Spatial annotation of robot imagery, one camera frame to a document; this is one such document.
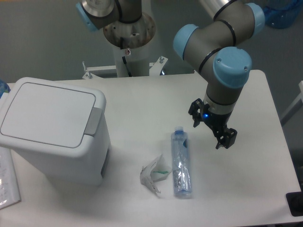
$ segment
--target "crumpled plastic wrapper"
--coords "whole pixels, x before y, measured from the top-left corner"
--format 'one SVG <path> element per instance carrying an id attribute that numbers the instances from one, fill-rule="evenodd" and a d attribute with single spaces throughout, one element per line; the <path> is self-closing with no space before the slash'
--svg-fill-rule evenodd
<path id="1" fill-rule="evenodd" d="M 146 167 L 142 166 L 140 182 L 153 193 L 161 193 L 154 182 L 165 180 L 170 173 L 171 167 L 165 163 L 163 156 L 160 155 Z"/>

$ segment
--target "screw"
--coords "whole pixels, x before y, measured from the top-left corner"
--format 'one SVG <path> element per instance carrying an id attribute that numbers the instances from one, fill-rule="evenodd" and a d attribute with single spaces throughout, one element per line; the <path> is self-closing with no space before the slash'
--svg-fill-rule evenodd
<path id="1" fill-rule="evenodd" d="M 131 50 L 128 48 L 125 50 L 125 54 L 128 56 L 128 55 L 131 55 Z"/>
<path id="2" fill-rule="evenodd" d="M 160 64 L 162 64 L 162 63 L 163 63 L 163 61 L 164 61 L 164 57 L 163 57 L 163 56 L 161 56 L 161 57 L 160 57 Z"/>

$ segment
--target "blue object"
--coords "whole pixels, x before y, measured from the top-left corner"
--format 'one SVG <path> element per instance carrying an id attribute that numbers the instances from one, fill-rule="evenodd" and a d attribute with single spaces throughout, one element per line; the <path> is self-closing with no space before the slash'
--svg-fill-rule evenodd
<path id="1" fill-rule="evenodd" d="M 10 92 L 10 88 L 4 81 L 0 80 L 0 98 L 2 97 L 3 93 Z"/>
<path id="2" fill-rule="evenodd" d="M 176 196 L 189 196 L 192 192 L 190 180 L 190 162 L 188 136 L 183 127 L 176 127 L 171 135 L 172 173 Z"/>
<path id="3" fill-rule="evenodd" d="M 250 55 L 237 47 L 230 46 L 220 50 L 213 62 L 216 78 L 229 88 L 241 88 L 247 82 L 252 61 Z"/>
<path id="4" fill-rule="evenodd" d="M 264 12 L 263 9 L 255 3 L 248 3 L 247 5 L 252 9 L 255 16 L 255 30 L 253 35 L 256 35 L 262 31 L 265 26 Z"/>
<path id="5" fill-rule="evenodd" d="M 198 28 L 196 25 L 185 25 L 176 34 L 173 47 L 175 52 L 183 59 L 184 50 L 191 34 Z"/>
<path id="6" fill-rule="evenodd" d="M 82 8 L 82 6 L 80 5 L 80 3 L 78 2 L 76 4 L 76 8 L 77 11 L 82 19 L 82 21 L 85 23 L 86 27 L 91 31 L 91 32 L 95 32 L 98 31 L 97 27 L 93 24 L 93 22 L 91 22 L 91 20 L 89 19 L 89 17 L 86 15 L 86 13 L 84 12 L 84 9 Z"/>
<path id="7" fill-rule="evenodd" d="M 274 28 L 290 27 L 303 8 L 303 0 L 270 0 L 263 9 L 266 24 Z"/>

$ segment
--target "white table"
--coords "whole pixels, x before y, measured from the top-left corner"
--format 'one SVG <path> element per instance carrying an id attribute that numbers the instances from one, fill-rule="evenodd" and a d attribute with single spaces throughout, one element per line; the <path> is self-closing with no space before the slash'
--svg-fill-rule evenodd
<path id="1" fill-rule="evenodd" d="M 1 227 L 236 227 L 302 221 L 285 194 L 300 190 L 267 80 L 255 70 L 228 126 L 238 131 L 228 150 L 188 109 L 203 98 L 197 74 L 63 81 L 92 87 L 107 99 L 112 150 L 103 184 L 90 187 L 49 179 L 15 152 L 22 202 L 0 211 Z M 193 198 L 173 196 L 172 175 L 152 194 L 140 184 L 142 165 L 163 154 L 182 125 L 190 139 Z"/>

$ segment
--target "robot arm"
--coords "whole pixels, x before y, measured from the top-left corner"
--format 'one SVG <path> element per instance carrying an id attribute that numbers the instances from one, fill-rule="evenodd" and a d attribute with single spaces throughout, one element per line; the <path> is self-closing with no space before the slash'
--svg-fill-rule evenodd
<path id="1" fill-rule="evenodd" d="M 235 45 L 257 34 L 265 24 L 262 9 L 235 0 L 200 0 L 214 22 L 200 29 L 186 25 L 175 36 L 177 54 L 207 82 L 204 100 L 197 99 L 189 109 L 194 127 L 204 122 L 217 138 L 217 146 L 229 148 L 237 131 L 227 122 L 248 80 L 251 58 Z"/>
<path id="2" fill-rule="evenodd" d="M 90 31 L 115 21 L 131 24 L 142 16 L 142 0 L 82 0 L 76 8 Z"/>

